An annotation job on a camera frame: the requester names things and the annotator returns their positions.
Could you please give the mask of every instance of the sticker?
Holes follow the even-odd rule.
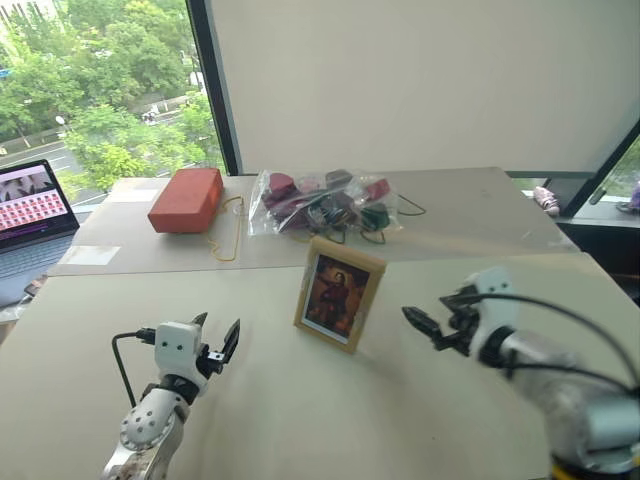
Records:
[[[120,247],[72,246],[60,260],[60,265],[107,265]]]
[[[115,190],[104,200],[112,203],[126,202],[150,202],[158,193],[157,189],[152,190]]]

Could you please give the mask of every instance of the painting of person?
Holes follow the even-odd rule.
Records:
[[[338,340],[348,339],[369,273],[319,255],[305,319]]]

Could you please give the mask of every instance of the red brick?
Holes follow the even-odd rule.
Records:
[[[149,212],[158,233],[200,233],[209,228],[222,196],[217,168],[178,170]]]

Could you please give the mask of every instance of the wooden picture frame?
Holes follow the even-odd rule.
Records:
[[[314,237],[294,325],[353,353],[386,266],[384,260]]]

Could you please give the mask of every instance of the window sill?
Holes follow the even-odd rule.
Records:
[[[640,229],[640,216],[623,213],[616,208],[617,201],[602,200],[595,205],[586,203],[573,218],[558,218],[558,223],[598,225]]]

